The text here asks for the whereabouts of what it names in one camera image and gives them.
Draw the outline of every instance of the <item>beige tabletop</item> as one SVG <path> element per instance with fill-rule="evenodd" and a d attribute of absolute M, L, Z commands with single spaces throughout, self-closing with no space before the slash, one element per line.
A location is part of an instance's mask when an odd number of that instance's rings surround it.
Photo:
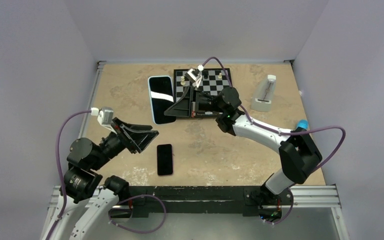
<path fill-rule="evenodd" d="M 214 119 L 183 119 L 156 125 L 151 114 L 148 77 L 169 75 L 174 69 L 196 64 L 106 64 L 98 85 L 94 107 L 111 107 L 114 116 L 130 124 L 151 125 L 159 135 L 141 154 L 125 150 L 98 173 L 102 182 L 117 175 L 132 186 L 242 186 L 261 185 L 281 168 L 279 155 L 252 140 L 223 133 Z M 218 68 L 207 64 L 206 68 Z M 287 129 L 306 119 L 290 64 L 227 64 L 232 84 L 243 106 L 260 121 Z M 276 75 L 271 111 L 251 110 L 251 97 L 260 81 Z M 109 131 L 91 118 L 86 137 L 99 143 Z M 157 145 L 172 144 L 174 171 L 157 175 Z M 306 185 L 324 185 L 322 171 L 313 173 Z"/>

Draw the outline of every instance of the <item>black smartphone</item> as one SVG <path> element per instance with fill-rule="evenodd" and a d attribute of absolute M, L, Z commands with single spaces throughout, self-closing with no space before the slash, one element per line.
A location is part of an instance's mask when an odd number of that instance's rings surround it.
<path fill-rule="evenodd" d="M 156 171 L 158 176 L 173 174 L 173 148 L 171 144 L 156 146 Z"/>
<path fill-rule="evenodd" d="M 166 116 L 164 111 L 174 104 L 172 78 L 151 76 L 148 78 L 152 120 L 155 124 L 168 124 L 176 121 L 175 116 Z"/>

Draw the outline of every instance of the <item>gray wall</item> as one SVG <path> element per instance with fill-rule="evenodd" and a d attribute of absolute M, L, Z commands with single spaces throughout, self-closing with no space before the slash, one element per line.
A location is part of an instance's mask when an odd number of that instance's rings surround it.
<path fill-rule="evenodd" d="M 347 130 L 323 173 L 351 239 L 384 239 L 384 1 L 330 0 L 294 70 L 310 126 Z M 326 156 L 339 134 L 314 137 Z"/>
<path fill-rule="evenodd" d="M 58 183 L 57 130 L 87 106 L 95 67 L 63 0 L 0 0 L 0 240 L 40 237 Z"/>
<path fill-rule="evenodd" d="M 65 0 L 98 60 L 295 59 L 328 0 Z"/>

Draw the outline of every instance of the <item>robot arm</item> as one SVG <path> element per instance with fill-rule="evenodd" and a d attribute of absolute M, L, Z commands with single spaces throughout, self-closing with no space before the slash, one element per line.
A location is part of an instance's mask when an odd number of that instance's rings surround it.
<path fill-rule="evenodd" d="M 260 187 L 265 198 L 275 199 L 282 191 L 293 184 L 302 184 L 322 160 L 322 155 L 309 134 L 285 136 L 279 133 L 301 132 L 305 129 L 283 129 L 267 123 L 248 119 L 243 111 L 238 91 L 234 87 L 224 88 L 217 96 L 210 96 L 196 87 L 186 87 L 183 96 L 164 114 L 176 117 L 194 117 L 194 112 L 209 111 L 222 113 L 216 118 L 218 127 L 233 136 L 256 141 L 271 148 L 280 155 L 282 168 Z M 260 126 L 275 129 L 279 133 Z"/>
<path fill-rule="evenodd" d="M 114 180 L 115 176 L 110 177 L 110 180 L 107 179 L 110 182 L 108 182 L 107 186 L 104 186 L 106 189 L 101 191 L 101 193 L 107 195 L 111 192 L 111 197 L 106 196 L 104 197 L 106 201 L 103 201 L 102 204 L 90 207 L 86 211 L 87 215 L 83 215 L 80 223 L 76 224 L 84 211 L 84 207 L 89 202 L 89 198 L 93 196 L 95 189 L 102 179 L 102 175 L 95 171 L 99 170 L 124 149 L 128 149 L 132 154 L 141 153 L 159 134 L 158 131 L 152 130 L 150 125 L 129 124 L 119 120 L 117 117 L 113 118 L 113 113 L 114 111 L 109 107 L 104 107 L 101 110 L 97 108 L 92 109 L 91 114 L 98 116 L 99 124 L 111 131 L 107 137 L 102 138 L 100 144 L 95 144 L 85 137 L 79 138 L 71 144 L 70 153 L 67 157 L 68 171 L 64 175 L 64 185 L 67 193 L 64 214 L 58 222 L 54 223 L 64 203 L 64 198 L 60 195 L 57 210 L 52 217 L 51 224 L 46 229 L 43 237 L 44 240 L 68 239 L 74 225 L 76 229 L 74 229 L 74 234 L 71 237 L 75 240 L 79 239 L 82 235 L 88 234 L 85 229 L 87 227 L 92 229 L 94 219 L 101 216 L 100 213 L 103 213 L 107 207 L 111 208 L 114 206 L 119 201 L 119 198 L 130 197 L 128 187 L 125 188 L 126 184 L 127 186 L 129 184 L 121 178 L 120 180 Z M 114 182 L 124 187 L 118 189 Z"/>
<path fill-rule="evenodd" d="M 106 179 L 98 197 L 81 218 L 75 223 L 70 240 L 84 240 L 96 228 L 99 220 L 119 201 L 130 197 L 129 183 L 118 176 Z"/>

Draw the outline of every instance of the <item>chess board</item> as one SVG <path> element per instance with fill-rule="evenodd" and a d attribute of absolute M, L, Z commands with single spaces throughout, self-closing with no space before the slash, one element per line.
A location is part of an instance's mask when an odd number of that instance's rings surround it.
<path fill-rule="evenodd" d="M 175 69 L 174 70 L 174 84 L 173 84 L 173 95 L 176 102 L 181 98 L 183 92 L 187 86 L 192 84 L 185 79 L 185 85 L 181 84 L 182 76 L 184 76 L 189 69 Z M 232 81 L 232 75 L 229 68 L 226 68 L 227 74 Z M 225 73 L 221 68 L 206 68 L 202 71 L 202 82 L 199 89 L 211 96 L 217 96 L 224 88 L 229 87 L 229 82 Z M 216 118 L 219 112 L 196 112 L 195 118 Z"/>

